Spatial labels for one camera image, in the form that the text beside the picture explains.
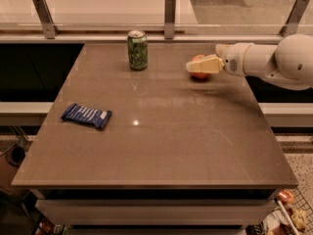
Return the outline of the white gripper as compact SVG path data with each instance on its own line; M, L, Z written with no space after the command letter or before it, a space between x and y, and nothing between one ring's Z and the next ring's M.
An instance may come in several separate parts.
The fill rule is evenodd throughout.
M223 69L230 75L245 77L245 56L251 46L252 43L217 44L215 51L219 58L215 54L197 55L194 61L186 64L186 69L189 72L203 73L220 73Z

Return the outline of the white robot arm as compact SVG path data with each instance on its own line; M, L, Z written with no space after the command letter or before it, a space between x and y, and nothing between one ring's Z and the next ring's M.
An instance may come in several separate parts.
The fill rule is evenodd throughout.
M190 73L253 76L272 85L305 90L313 87L313 37L294 34L277 45L217 44L216 53L186 64Z

